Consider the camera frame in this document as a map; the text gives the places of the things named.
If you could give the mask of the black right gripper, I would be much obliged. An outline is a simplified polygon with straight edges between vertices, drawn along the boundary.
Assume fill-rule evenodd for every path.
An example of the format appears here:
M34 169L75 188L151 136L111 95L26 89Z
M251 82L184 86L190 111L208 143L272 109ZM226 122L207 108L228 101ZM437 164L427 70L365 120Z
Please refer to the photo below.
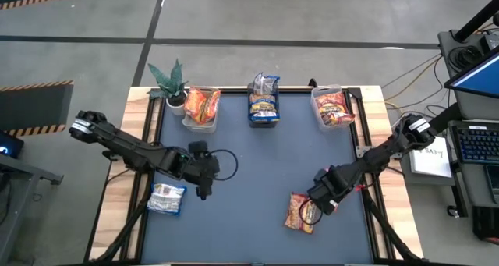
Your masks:
M313 186L307 190L308 197L326 215L330 215L333 207L329 201L341 203L352 191L353 171L346 166L330 166L321 169L313 179Z

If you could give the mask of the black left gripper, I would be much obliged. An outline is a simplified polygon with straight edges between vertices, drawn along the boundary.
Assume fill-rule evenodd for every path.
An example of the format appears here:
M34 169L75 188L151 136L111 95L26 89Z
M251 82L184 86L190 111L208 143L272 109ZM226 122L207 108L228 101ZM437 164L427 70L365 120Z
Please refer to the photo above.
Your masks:
M191 175L193 183L210 183L198 186L198 197L205 200L212 195L212 182L217 178L220 172L218 159L211 152L202 152L194 154L193 173Z

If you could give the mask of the white plastic bin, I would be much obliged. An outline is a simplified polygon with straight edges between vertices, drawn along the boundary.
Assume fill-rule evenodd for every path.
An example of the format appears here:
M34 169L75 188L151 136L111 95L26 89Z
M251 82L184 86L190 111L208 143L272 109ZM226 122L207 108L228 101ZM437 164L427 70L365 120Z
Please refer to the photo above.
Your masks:
M219 89L217 88L212 88L212 87L195 87L196 89L202 91L207 98L210 97L210 95ZM190 131L194 133L213 133L216 130L216 125L217 125L217 118L218 118L218 111L214 119L212 119L210 122L205 122L204 124L197 124L193 119L191 119L186 113L185 116L182 120L182 124L189 129Z

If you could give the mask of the blue table mat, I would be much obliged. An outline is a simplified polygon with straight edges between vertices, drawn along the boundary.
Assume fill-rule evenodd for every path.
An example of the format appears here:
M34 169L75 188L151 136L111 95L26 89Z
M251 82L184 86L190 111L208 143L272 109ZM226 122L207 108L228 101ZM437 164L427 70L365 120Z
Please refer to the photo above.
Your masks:
M186 187L179 215L148 215L141 261L265 264L368 264L372 261L362 196L350 193L307 234L285 226L292 193L305 193L319 170L354 159L348 129L322 132L308 94L280 97L281 121L257 129L247 98L224 95L212 134L188 130L170 112L160 141L186 147L203 140L220 162L212 194Z

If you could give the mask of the dark grey plastic bin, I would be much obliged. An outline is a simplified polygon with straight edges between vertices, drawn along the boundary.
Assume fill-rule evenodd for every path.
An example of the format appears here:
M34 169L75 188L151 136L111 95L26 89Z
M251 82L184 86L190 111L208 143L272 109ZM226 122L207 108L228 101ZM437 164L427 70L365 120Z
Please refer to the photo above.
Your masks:
M277 122L252 122L250 120L250 95L253 94L253 83L249 83L247 85L247 109L248 109L248 114L247 114L247 118L249 120L249 126L252 127L252 128L275 128L276 125L278 124L278 122L280 121L277 121ZM280 108L279 108L279 93L277 92L276 94L272 94L276 97L276 107L277 107L277 111L279 114L280 114Z

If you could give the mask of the green plant in white pot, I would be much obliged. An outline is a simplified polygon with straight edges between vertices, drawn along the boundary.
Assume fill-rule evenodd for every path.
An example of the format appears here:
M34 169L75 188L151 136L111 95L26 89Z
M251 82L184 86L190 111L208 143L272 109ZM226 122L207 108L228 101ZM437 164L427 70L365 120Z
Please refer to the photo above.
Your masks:
M150 98L164 98L166 105L172 110L174 115L184 115L184 104L187 99L185 91L187 81L183 80L182 64L179 60L175 60L169 76L150 63L147 66L157 83L157 89L148 92Z

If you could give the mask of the clear plastic bin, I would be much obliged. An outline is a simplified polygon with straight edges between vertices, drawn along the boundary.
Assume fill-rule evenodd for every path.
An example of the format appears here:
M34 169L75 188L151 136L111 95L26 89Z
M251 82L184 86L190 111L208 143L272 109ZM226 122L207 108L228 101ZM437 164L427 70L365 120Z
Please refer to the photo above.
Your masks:
M314 114L316 121L318 123L319 129L321 131L327 132L327 131L332 131L333 129L345 128L345 127L348 127L352 123L351 122L349 124L330 127L330 126L325 126L321 117L320 117L320 113L319 113L319 111L317 109L317 105L315 103L315 98L320 96L320 95L323 95L323 94L331 94L331 93L337 93L337 92L341 92L343 94L342 88L339 85L328 85L325 87L315 87L311 90L310 104L311 104L311 108L313 110L313 114ZM346 98L345 98L345 103L346 103L347 113L353 114L347 107Z

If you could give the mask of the white paper note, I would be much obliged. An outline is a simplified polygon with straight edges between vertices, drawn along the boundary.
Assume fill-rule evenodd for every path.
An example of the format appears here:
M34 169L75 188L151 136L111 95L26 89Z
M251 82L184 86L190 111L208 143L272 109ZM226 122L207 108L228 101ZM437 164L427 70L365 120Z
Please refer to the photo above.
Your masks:
M422 150L411 151L409 161L414 173L451 178L448 143L443 137L436 137L432 144Z

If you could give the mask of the black slanted support beam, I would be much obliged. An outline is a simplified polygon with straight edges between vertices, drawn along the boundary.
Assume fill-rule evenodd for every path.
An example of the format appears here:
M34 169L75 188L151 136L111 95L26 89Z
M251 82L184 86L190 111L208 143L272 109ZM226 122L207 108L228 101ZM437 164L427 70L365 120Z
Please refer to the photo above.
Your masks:
M462 121L463 115L458 102L450 105L448 108L443 110L436 117L429 121L430 127L435 131L435 133L441 133L448 128L448 123L451 121Z

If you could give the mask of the black backlit keyboard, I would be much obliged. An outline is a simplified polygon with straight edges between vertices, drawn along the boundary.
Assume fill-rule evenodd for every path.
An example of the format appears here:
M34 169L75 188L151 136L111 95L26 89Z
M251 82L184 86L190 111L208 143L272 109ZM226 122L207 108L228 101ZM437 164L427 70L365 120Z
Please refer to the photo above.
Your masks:
M460 162L499 165L499 123L457 122L450 130Z

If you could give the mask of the dark tablet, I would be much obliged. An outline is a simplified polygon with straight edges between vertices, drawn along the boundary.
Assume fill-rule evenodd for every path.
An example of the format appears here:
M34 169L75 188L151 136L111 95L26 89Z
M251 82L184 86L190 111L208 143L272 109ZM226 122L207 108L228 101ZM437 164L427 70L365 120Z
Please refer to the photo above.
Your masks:
M499 204L499 165L486 165L484 171L493 202Z

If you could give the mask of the computer monitor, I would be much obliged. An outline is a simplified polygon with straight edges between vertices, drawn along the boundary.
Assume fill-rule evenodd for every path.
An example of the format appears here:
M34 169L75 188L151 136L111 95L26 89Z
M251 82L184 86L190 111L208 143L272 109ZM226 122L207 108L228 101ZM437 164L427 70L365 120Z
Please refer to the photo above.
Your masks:
M499 46L444 83L447 89L499 98Z

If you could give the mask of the black device with blue light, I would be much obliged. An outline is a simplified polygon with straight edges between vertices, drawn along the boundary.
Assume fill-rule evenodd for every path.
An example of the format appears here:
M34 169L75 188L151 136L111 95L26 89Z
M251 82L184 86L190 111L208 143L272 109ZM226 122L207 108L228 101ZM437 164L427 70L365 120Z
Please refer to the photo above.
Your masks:
M24 142L21 139L0 131L0 154L18 158L23 145Z

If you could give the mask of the small black device box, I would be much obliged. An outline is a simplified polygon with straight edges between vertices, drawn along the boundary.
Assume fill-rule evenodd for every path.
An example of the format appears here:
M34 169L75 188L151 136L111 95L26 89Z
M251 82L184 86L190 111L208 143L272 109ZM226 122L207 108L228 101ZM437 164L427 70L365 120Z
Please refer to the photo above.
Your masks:
M494 50L499 46L499 35L498 34L481 34L478 41L480 51L483 55L488 54L490 51Z

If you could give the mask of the black thick pole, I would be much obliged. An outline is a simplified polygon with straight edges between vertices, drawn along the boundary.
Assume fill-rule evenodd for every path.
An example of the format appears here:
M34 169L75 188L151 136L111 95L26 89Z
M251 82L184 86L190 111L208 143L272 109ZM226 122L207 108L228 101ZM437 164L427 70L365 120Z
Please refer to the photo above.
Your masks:
M464 42L498 11L499 0L491 0L467 24L453 33L454 40L460 43Z

